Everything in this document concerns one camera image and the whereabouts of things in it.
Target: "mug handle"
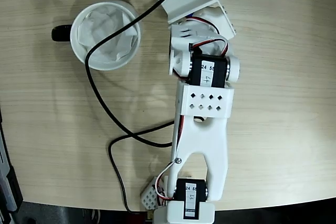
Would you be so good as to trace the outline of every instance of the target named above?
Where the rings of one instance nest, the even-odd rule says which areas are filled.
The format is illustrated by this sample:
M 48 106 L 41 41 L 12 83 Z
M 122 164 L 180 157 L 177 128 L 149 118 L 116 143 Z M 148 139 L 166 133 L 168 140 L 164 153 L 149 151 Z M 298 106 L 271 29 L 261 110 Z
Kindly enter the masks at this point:
M 51 38 L 56 42 L 70 42 L 70 31 L 72 25 L 56 26 L 51 31 Z

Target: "wooden table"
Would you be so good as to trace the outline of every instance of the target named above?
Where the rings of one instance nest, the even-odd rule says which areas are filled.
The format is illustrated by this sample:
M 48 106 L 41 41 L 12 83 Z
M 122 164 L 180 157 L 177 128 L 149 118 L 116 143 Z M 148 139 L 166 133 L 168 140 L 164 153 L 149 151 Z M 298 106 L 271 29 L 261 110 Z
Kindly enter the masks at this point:
M 123 133 L 95 98 L 68 43 L 51 41 L 104 0 L 0 0 L 0 102 L 9 155 L 25 201 L 124 210 L 107 156 Z M 126 0 L 142 13 L 156 0 Z M 240 81 L 228 124 L 229 172 L 218 210 L 336 197 L 336 0 L 221 0 L 237 36 Z M 138 55 L 94 79 L 117 117 L 140 130 L 174 117 L 163 9 L 143 21 Z M 169 142 L 172 127 L 147 138 Z M 130 208 L 170 150 L 125 140 L 113 148 Z M 204 177 L 193 156 L 183 175 Z

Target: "printed number 24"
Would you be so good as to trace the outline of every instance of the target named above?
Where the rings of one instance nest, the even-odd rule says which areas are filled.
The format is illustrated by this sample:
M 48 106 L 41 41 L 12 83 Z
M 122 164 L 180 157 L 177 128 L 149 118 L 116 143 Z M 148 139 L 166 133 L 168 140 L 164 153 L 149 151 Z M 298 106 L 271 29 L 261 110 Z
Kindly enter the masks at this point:
M 207 65 L 202 65 L 202 69 L 207 69 Z M 210 66 L 209 70 L 215 71 L 215 66 Z

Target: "white wire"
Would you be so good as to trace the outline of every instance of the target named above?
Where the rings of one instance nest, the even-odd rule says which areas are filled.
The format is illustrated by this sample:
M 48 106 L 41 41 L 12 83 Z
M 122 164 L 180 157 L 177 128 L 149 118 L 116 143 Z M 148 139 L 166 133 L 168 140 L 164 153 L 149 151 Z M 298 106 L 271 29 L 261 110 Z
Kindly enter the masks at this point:
M 160 193 L 159 193 L 159 191 L 158 191 L 158 180 L 162 177 L 162 174 L 164 174 L 172 165 L 174 164 L 174 161 L 171 161 L 167 166 L 166 166 L 166 168 L 162 171 L 162 172 L 160 172 L 160 174 L 157 176 L 157 178 L 156 178 L 156 180 L 155 180 L 155 185 L 154 185 L 154 187 L 155 187 L 155 192 L 156 192 L 156 194 L 161 198 L 161 199 L 169 199 L 168 197 L 164 197 L 164 196 L 162 196 Z
M 97 220 L 97 224 L 99 224 L 100 222 L 100 210 L 98 210 L 98 220 Z

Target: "red wire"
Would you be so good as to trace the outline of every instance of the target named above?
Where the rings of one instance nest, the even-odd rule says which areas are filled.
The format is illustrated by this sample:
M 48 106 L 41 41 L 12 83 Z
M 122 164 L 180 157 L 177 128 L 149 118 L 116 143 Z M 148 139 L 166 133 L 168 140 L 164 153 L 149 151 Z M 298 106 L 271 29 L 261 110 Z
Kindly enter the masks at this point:
M 224 50 L 222 52 L 222 55 L 221 55 L 221 56 L 225 56 L 225 54 L 227 53 L 227 50 L 228 50 L 228 44 L 223 39 L 210 39 L 210 40 L 206 40 L 206 41 L 194 44 L 192 46 L 192 49 L 195 49 L 196 47 L 200 47 L 200 46 L 203 46 L 203 45 L 206 45 L 206 44 L 210 44 L 210 43 L 215 42 L 215 41 L 223 41 L 223 42 L 225 42 L 226 45 L 225 45 L 225 48 L 224 48 Z
M 180 141 L 180 137 L 182 134 L 182 128 L 183 128 L 183 122 L 184 122 L 184 116 L 180 115 L 180 123 L 179 123 L 179 127 L 178 127 L 178 132 L 177 132 L 177 143 Z
M 199 20 L 199 21 L 202 21 L 204 23 L 207 23 L 208 25 L 211 25 L 216 30 L 216 32 L 219 34 L 218 28 L 213 23 L 211 23 L 210 21 L 207 21 L 206 19 L 199 18 L 199 17 L 188 17 L 187 20 L 188 19 L 195 19 L 195 20 Z

